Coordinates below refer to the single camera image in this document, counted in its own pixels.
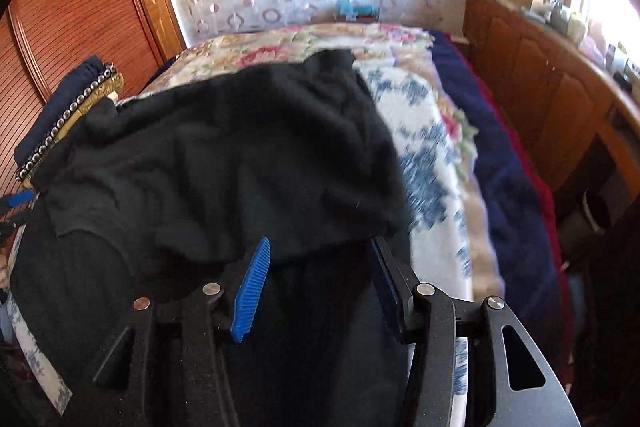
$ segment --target metal rivet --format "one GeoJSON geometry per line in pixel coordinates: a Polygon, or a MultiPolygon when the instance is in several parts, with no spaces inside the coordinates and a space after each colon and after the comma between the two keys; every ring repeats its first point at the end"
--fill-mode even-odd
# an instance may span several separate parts
{"type": "Polygon", "coordinates": [[[429,284],[428,282],[421,282],[415,287],[415,290],[420,295],[425,296],[433,295],[434,293],[436,293],[436,288],[434,288],[433,285],[429,284]]]}
{"type": "Polygon", "coordinates": [[[489,297],[486,300],[486,303],[489,305],[489,308],[493,308],[494,310],[501,310],[502,308],[504,308],[504,301],[499,297],[489,297]]]}
{"type": "Polygon", "coordinates": [[[204,295],[218,295],[220,290],[222,290],[222,288],[217,282],[210,282],[202,287],[202,293],[204,293],[204,295]]]}
{"type": "Polygon", "coordinates": [[[151,301],[147,297],[140,297],[133,302],[133,308],[141,312],[151,306],[151,301]]]}

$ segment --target navy blue blanket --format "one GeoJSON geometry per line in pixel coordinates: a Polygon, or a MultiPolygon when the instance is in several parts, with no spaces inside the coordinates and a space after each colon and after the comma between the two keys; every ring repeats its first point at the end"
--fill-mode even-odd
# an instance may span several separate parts
{"type": "Polygon", "coordinates": [[[540,181],[527,174],[492,102],[449,38],[439,32],[431,34],[435,37],[433,62],[442,87],[479,129],[474,172],[486,203],[506,300],[556,373],[562,373],[568,360],[565,328],[569,327],[565,324],[564,276],[554,259],[555,238],[549,237],[545,226],[535,184],[540,181]]]}
{"type": "Polygon", "coordinates": [[[104,65],[100,58],[92,55],[66,74],[31,125],[29,132],[15,147],[14,160],[18,167],[27,163],[29,156],[44,141],[60,115],[103,71],[104,65]]]}

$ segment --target blue object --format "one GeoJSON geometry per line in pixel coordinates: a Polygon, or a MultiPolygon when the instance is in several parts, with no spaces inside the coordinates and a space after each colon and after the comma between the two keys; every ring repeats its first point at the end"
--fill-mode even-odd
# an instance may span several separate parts
{"type": "Polygon", "coordinates": [[[371,4],[355,5],[350,0],[338,0],[335,11],[339,16],[346,17],[347,20],[354,20],[358,15],[378,16],[379,9],[371,4]]]}
{"type": "Polygon", "coordinates": [[[255,249],[249,268],[236,295],[234,316],[231,322],[231,338],[235,343],[241,343],[242,338],[251,331],[254,323],[255,311],[260,301],[262,287],[267,279],[271,260],[271,246],[269,239],[263,237],[255,249]]]}
{"type": "Polygon", "coordinates": [[[9,197],[9,208],[15,208],[16,206],[20,206],[23,203],[28,203],[31,200],[33,200],[33,191],[21,190],[20,192],[16,192],[14,195],[9,197]]]}

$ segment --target bed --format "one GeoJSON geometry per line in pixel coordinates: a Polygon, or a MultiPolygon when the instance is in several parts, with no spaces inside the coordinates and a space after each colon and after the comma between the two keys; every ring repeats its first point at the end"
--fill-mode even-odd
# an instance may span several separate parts
{"type": "MultiPolygon", "coordinates": [[[[462,299],[504,295],[506,289],[512,309],[561,374],[568,360],[568,308],[548,188],[446,35],[336,23],[221,36],[184,51],[140,97],[261,62],[299,62],[334,48],[352,50],[354,68],[392,131],[414,216],[412,266],[418,277],[462,299]]],[[[69,388],[11,296],[9,310],[34,374],[62,413],[69,388]]],[[[456,345],[455,395],[452,425],[462,425],[464,339],[456,345]]]]}

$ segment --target blue floral fabric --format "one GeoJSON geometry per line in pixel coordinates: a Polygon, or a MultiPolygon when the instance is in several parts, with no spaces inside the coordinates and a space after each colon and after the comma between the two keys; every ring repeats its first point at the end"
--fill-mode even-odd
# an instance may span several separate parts
{"type": "MultiPolygon", "coordinates": [[[[431,86],[400,68],[357,66],[391,131],[412,211],[412,267],[455,298],[472,299],[462,189],[453,147],[431,86]]],[[[467,343],[457,339],[454,393],[466,401],[467,343]]]]}

